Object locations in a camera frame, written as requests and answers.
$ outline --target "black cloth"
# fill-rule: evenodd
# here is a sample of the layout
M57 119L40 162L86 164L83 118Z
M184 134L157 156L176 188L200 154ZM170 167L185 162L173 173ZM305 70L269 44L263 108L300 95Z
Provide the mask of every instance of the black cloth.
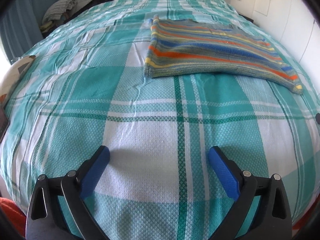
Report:
M87 5L85 5L84 7L82 7L80 10L78 10L74 15L72 15L68 20L65 21L65 23L71 21L72 19L76 18L77 16L79 16L80 14L82 14L84 11L90 9L91 7L104 3L104 2L111 2L113 0L92 0L91 2L89 2Z

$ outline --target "green and white checkered blanket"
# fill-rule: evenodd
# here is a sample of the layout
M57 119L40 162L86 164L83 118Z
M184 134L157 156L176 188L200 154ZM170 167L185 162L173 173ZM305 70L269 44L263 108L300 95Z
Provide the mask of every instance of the green and white checkered blanket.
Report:
M263 35L296 69L303 94L229 74L144 78L155 14ZM310 79L223 0L100 4L27 54L36 60L7 104L11 125L0 148L1 174L24 212L40 174L77 169L100 145L111 160L85 201L112 240L208 238L232 205L206 159L214 145L254 175L280 174L293 221L319 193L320 106Z

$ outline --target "blue rubber pad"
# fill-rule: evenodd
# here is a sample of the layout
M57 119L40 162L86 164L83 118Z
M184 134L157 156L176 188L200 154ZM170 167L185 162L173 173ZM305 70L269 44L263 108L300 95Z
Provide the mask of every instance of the blue rubber pad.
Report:
M208 158L209 163L217 174L227 196L234 201L237 201L240 195L238 180L233 176L232 172L228 169L228 166L213 147L209 150Z
M97 160L93 163L86 176L82 179L80 192L80 197L82 199L89 197L93 193L109 161L109 149L108 147L104 147Z

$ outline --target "metal screw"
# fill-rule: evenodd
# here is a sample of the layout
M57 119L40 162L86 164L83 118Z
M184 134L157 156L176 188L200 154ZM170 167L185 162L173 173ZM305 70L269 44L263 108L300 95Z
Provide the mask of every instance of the metal screw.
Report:
M250 177L251 176L251 172L250 171L243 171L242 173L243 173L243 175L245 177Z
M69 172L68 172L68 177L73 177L73 176L75 176L76 173L77 173L77 172L74 171L74 170L69 171Z
M41 174L39 177L38 177L38 180L44 180L45 178L45 175L44 174Z
M281 180L281 177L279 174L275 174L275 175L273 175L273 177L275 178L275 180Z

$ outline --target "blue curtain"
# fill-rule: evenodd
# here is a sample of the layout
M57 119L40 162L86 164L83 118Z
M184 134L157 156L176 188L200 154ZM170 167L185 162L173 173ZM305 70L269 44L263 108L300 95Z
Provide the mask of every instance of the blue curtain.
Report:
M0 22L0 36L8 60L21 57L43 39L39 30L47 9L58 0L16 0Z

